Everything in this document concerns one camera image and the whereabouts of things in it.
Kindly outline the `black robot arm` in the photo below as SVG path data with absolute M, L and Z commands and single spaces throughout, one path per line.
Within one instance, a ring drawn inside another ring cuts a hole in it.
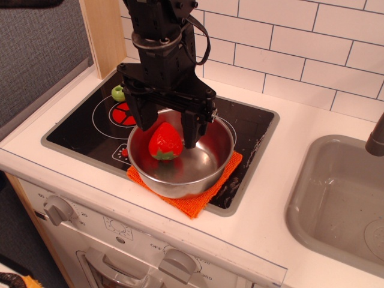
M 216 93 L 196 76 L 194 30 L 208 35 L 192 15 L 197 1 L 125 1 L 133 24 L 132 42 L 139 52 L 136 64 L 121 63 L 125 100 L 137 126 L 143 131 L 158 118 L 158 106 L 181 113 L 184 145 L 190 149 L 205 135 L 217 113 Z

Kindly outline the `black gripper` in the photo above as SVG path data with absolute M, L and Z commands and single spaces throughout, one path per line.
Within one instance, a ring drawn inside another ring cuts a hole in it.
M 136 125 L 146 131 L 158 118 L 158 106 L 173 109 L 181 113 L 184 146 L 195 148 L 214 121 L 215 91 L 197 77 L 194 58 L 181 44 L 168 51 L 140 49 L 139 56 L 139 63 L 117 67 Z

